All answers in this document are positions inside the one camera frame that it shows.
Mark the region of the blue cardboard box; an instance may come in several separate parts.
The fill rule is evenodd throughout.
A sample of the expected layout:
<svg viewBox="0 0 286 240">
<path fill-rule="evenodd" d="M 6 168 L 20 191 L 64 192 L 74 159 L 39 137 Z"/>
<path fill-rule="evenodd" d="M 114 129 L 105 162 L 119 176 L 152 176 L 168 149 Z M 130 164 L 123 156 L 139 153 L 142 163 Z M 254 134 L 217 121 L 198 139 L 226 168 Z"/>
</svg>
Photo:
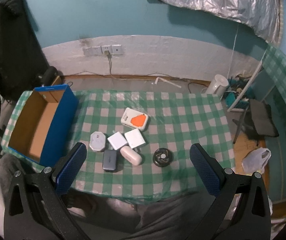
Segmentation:
<svg viewBox="0 0 286 240">
<path fill-rule="evenodd" d="M 8 147 L 42 166 L 63 156 L 78 99 L 68 85 L 37 87 L 18 116 Z"/>
</svg>

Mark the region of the grey wall charger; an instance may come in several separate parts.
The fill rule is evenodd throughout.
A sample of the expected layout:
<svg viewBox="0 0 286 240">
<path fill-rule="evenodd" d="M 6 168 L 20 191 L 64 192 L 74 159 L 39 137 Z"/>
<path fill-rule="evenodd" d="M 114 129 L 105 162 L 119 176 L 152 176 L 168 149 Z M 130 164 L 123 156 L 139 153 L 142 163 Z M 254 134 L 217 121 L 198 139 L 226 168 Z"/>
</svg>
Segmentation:
<svg viewBox="0 0 286 240">
<path fill-rule="evenodd" d="M 103 153 L 102 168 L 106 172 L 114 172 L 117 169 L 118 154 L 116 150 L 105 150 Z"/>
</svg>

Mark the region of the white octagonal box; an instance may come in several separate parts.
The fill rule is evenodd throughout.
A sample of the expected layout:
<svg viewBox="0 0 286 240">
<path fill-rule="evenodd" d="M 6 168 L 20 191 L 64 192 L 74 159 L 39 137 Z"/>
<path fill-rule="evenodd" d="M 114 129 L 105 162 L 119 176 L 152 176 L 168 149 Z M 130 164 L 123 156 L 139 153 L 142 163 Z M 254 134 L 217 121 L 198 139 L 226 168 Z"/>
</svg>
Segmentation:
<svg viewBox="0 0 286 240">
<path fill-rule="evenodd" d="M 93 132 L 90 136 L 89 147 L 94 152 L 102 152 L 106 148 L 106 135 L 102 132 Z"/>
</svg>

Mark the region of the black round disc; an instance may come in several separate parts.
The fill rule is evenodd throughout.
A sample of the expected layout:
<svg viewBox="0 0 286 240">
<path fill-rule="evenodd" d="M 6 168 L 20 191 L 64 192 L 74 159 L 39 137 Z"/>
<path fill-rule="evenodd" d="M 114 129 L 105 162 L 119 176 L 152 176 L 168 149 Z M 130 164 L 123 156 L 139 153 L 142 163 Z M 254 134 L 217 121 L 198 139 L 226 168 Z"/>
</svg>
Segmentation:
<svg viewBox="0 0 286 240">
<path fill-rule="evenodd" d="M 173 154 L 167 148 L 159 148 L 153 154 L 153 163 L 157 167 L 167 167 L 173 161 Z"/>
</svg>

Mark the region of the white square charger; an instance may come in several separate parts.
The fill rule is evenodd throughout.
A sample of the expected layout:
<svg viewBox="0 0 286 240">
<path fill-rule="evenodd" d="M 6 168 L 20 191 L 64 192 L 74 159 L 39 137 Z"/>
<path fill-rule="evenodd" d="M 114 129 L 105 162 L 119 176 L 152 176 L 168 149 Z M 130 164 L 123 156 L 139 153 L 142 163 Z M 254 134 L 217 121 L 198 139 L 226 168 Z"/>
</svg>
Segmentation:
<svg viewBox="0 0 286 240">
<path fill-rule="evenodd" d="M 114 133 L 113 135 L 108 137 L 107 140 L 112 146 L 112 148 L 116 151 L 121 149 L 123 146 L 128 145 L 126 138 L 120 132 Z"/>
</svg>

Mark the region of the white oval case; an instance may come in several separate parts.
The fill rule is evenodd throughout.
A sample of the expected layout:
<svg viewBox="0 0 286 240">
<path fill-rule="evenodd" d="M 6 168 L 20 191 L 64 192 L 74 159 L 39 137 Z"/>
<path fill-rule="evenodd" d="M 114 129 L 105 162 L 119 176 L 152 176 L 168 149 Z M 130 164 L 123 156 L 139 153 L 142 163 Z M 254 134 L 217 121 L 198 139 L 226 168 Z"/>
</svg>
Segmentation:
<svg viewBox="0 0 286 240">
<path fill-rule="evenodd" d="M 135 150 L 133 150 L 129 146 L 123 146 L 120 149 L 120 153 L 127 161 L 129 161 L 134 166 L 138 166 L 142 163 L 141 155 L 135 152 Z"/>
</svg>

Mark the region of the white orange power bank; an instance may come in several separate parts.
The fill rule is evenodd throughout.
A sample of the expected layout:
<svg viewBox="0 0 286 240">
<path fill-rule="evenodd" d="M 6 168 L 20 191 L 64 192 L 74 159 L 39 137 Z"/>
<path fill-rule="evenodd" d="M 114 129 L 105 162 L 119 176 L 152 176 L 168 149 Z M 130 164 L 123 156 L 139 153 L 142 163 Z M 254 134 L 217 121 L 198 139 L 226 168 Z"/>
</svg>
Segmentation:
<svg viewBox="0 0 286 240">
<path fill-rule="evenodd" d="M 124 126 L 144 131 L 147 126 L 148 119 L 149 116 L 147 114 L 127 107 L 121 117 L 121 123 Z"/>
</svg>

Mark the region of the white plastic bag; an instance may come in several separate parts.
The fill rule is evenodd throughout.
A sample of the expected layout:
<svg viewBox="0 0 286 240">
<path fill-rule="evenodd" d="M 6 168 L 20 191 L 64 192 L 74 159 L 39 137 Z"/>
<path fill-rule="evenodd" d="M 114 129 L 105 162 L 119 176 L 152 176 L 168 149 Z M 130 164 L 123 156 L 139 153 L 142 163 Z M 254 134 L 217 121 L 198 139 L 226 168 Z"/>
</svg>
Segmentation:
<svg viewBox="0 0 286 240">
<path fill-rule="evenodd" d="M 246 174 L 264 173 L 264 168 L 272 156 L 268 148 L 258 148 L 249 152 L 242 160 L 242 168 Z"/>
</svg>

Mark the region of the black folding stool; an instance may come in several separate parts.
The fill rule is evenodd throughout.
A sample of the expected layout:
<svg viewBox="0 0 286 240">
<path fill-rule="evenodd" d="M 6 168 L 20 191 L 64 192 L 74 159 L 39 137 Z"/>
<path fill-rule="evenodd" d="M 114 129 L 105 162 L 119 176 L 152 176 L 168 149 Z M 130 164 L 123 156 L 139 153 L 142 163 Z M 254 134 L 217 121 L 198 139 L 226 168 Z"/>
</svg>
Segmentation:
<svg viewBox="0 0 286 240">
<path fill-rule="evenodd" d="M 249 105 L 238 120 L 233 119 L 237 126 L 233 144 L 236 143 L 241 131 L 249 140 L 262 140 L 264 137 L 277 138 L 279 132 L 272 120 L 270 105 L 255 99 L 249 100 Z"/>
</svg>

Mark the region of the green checkered tablecloth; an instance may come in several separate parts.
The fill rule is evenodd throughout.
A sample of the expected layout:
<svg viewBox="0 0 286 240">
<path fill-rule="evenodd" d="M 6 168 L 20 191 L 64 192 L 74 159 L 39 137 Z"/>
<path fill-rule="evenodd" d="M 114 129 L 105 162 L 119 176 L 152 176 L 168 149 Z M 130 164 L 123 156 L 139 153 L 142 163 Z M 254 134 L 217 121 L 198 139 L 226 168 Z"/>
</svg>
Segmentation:
<svg viewBox="0 0 286 240">
<path fill-rule="evenodd" d="M 93 89 L 76 91 L 75 96 L 79 104 L 66 139 L 67 149 L 77 142 L 89 144 L 96 131 L 106 136 L 128 132 L 121 123 L 127 107 L 149 116 L 142 133 L 146 144 L 138 148 L 142 164 L 133 166 L 118 157 L 118 170 L 106 172 L 102 153 L 89 150 L 72 184 L 78 191 L 137 204 L 195 192 L 202 185 L 190 161 L 190 147 L 195 143 L 221 166 L 235 167 L 227 118 L 215 95 Z M 153 154 L 159 148 L 173 154 L 167 167 L 153 163 Z"/>
</svg>

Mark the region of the white electric kettle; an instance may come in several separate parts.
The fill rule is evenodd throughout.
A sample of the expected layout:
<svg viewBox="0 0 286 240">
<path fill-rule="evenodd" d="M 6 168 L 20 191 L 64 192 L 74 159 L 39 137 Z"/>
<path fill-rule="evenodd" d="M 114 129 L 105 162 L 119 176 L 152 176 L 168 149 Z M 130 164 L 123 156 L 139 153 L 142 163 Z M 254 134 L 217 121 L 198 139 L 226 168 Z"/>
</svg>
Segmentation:
<svg viewBox="0 0 286 240">
<path fill-rule="evenodd" d="M 209 87 L 206 89 L 205 93 L 217 95 L 221 98 L 228 87 L 229 81 L 227 78 L 223 75 L 216 74 Z"/>
</svg>

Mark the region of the black office chair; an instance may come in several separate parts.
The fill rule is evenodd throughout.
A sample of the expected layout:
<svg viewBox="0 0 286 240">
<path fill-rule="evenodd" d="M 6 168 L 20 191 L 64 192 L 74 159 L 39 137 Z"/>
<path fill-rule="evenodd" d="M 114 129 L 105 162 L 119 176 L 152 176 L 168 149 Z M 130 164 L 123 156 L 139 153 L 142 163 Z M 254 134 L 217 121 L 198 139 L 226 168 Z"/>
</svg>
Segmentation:
<svg viewBox="0 0 286 240">
<path fill-rule="evenodd" d="M 0 0 L 0 95 L 18 100 L 26 90 L 50 86 L 58 77 L 39 45 L 25 0 Z"/>
</svg>

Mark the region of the wall socket strip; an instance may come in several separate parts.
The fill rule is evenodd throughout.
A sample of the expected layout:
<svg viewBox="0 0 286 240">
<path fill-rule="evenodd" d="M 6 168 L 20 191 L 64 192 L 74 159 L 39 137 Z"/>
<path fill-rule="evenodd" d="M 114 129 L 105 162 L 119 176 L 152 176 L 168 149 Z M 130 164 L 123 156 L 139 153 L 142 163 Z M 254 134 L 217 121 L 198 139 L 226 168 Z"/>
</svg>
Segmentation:
<svg viewBox="0 0 286 240">
<path fill-rule="evenodd" d="M 120 44 L 89 46 L 83 48 L 85 56 L 122 55 L 123 47 Z"/>
</svg>

